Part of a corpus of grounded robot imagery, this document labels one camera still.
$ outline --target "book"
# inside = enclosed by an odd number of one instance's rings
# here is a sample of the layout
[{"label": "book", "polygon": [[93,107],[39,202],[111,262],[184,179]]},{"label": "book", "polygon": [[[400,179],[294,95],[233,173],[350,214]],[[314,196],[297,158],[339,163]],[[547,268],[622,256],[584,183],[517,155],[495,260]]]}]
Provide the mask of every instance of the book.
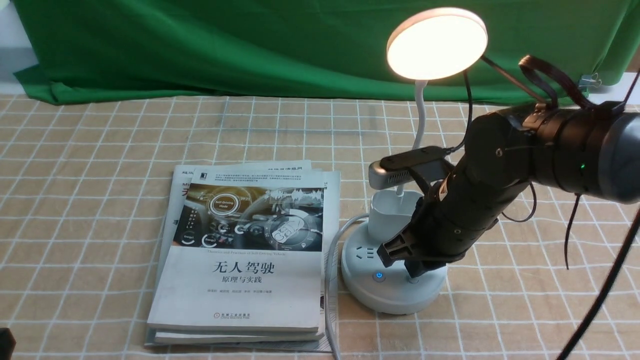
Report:
[{"label": "book", "polygon": [[[326,223],[326,236],[323,241],[324,249],[329,248],[330,242],[338,231],[339,227],[339,197],[340,197],[340,172],[325,172],[326,190],[325,190],[325,214],[324,219]],[[328,253],[324,252],[324,258],[326,262]],[[308,352],[330,352],[331,347],[326,335],[324,334],[324,315],[325,311],[329,311],[331,318],[331,326],[336,331],[337,321],[337,257],[334,255],[333,264],[329,266],[332,271],[331,276],[331,295],[328,299],[324,299],[324,275],[322,279],[322,293],[321,293],[321,312],[320,317],[322,319],[321,330],[316,334],[300,334],[299,336],[277,335],[276,333],[252,333],[244,332],[242,335],[237,334],[220,334],[218,332],[180,332],[180,331],[162,331],[158,330],[155,343],[150,339],[147,345],[159,345],[159,344],[201,344],[201,345],[219,345],[224,347],[250,347],[261,349],[275,349],[275,350],[299,350]]]},{"label": "book", "polygon": [[317,332],[324,189],[317,172],[195,172],[148,325]]},{"label": "book", "polygon": [[[175,230],[178,227],[178,222],[180,220],[180,214],[184,207],[184,201],[187,197],[187,192],[189,190],[189,186],[191,185],[191,179],[193,178],[194,172],[201,171],[202,169],[214,170],[214,169],[233,169],[233,168],[245,168],[245,169],[255,169],[255,170],[281,170],[288,171],[287,168],[295,170],[310,170],[311,169],[311,161],[310,160],[296,160],[296,161],[260,161],[260,162],[249,162],[249,163],[240,163],[234,165],[177,165],[173,170],[172,183],[169,192],[169,203],[167,207],[167,212],[164,217],[164,226],[163,226],[163,235],[161,238],[160,245],[160,253],[158,257],[157,267],[156,267],[156,283],[155,288],[157,288],[158,282],[160,281],[160,277],[164,268],[164,263],[166,261],[167,254],[169,253],[169,248],[171,247],[173,236],[175,234]],[[156,343],[156,330],[147,327],[147,333],[145,336],[145,346],[155,346],[155,345],[163,345],[160,343]]]}]

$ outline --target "book cover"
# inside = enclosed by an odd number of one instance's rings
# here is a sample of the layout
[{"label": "book cover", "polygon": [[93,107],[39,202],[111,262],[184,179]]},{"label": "book cover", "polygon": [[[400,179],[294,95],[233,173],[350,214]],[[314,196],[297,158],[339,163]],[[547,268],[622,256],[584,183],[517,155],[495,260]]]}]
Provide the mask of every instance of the book cover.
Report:
[{"label": "book cover", "polygon": [[149,326],[317,332],[323,194],[317,172],[194,173]]},{"label": "book cover", "polygon": [[[160,277],[164,268],[164,262],[169,253],[175,230],[178,227],[180,221],[180,214],[184,207],[184,200],[187,197],[189,186],[191,185],[191,179],[194,172],[201,172],[202,170],[213,171],[215,169],[233,169],[243,168],[252,170],[280,170],[280,171],[298,171],[298,170],[311,170],[310,160],[294,160],[294,161],[256,161],[247,162],[234,165],[176,165],[173,170],[172,183],[169,192],[169,204],[167,212],[164,218],[163,235],[160,244],[160,253],[158,257],[158,263],[156,268],[156,284],[155,288],[160,281]],[[156,330],[147,327],[147,334],[145,337],[146,346],[160,345],[155,341]]]}]

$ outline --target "green backdrop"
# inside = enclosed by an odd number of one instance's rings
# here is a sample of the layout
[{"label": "green backdrop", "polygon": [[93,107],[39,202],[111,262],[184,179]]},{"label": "green backdrop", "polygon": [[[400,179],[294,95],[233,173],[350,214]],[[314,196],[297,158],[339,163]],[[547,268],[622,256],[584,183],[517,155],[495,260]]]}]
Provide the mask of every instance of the green backdrop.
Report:
[{"label": "green backdrop", "polygon": [[[437,6],[476,12],[486,55],[524,79],[532,54],[576,81],[615,84],[640,44],[640,0],[15,0],[40,62],[16,73],[53,104],[236,94],[407,100],[389,71],[387,38]],[[529,98],[484,63],[469,73],[480,101]],[[434,81],[430,101],[466,99],[461,76]]]}]

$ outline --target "pen holder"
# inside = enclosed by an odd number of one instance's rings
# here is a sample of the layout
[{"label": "pen holder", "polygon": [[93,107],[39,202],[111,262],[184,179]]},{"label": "pen holder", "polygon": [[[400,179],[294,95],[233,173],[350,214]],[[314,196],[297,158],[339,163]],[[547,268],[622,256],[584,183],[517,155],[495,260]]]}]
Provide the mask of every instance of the pen holder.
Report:
[{"label": "pen holder", "polygon": [[381,190],[371,197],[367,230],[377,245],[391,240],[411,221],[415,203],[422,193],[411,190],[402,195],[395,190]]}]

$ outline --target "lamp head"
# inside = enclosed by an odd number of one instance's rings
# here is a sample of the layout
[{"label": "lamp head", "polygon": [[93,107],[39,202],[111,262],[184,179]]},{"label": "lamp head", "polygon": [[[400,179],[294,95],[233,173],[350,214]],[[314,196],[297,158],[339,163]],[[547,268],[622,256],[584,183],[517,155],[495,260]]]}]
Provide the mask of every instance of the lamp head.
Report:
[{"label": "lamp head", "polygon": [[435,80],[464,71],[484,53],[488,35],[476,14],[435,8],[400,24],[387,42],[387,63],[412,80]]}]

